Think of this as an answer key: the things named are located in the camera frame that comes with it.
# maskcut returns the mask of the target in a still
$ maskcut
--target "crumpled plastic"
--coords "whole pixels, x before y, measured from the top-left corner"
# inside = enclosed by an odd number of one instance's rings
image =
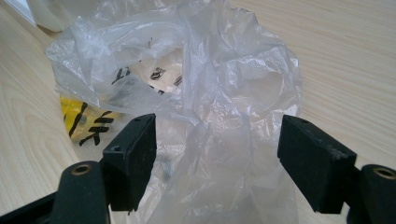
[[[119,223],[298,222],[276,157],[282,116],[299,112],[298,60],[252,12],[224,0],[106,0],[46,54],[57,91],[122,114],[117,132],[157,115],[151,179],[136,212],[113,214]],[[82,159],[102,149],[76,145]]]

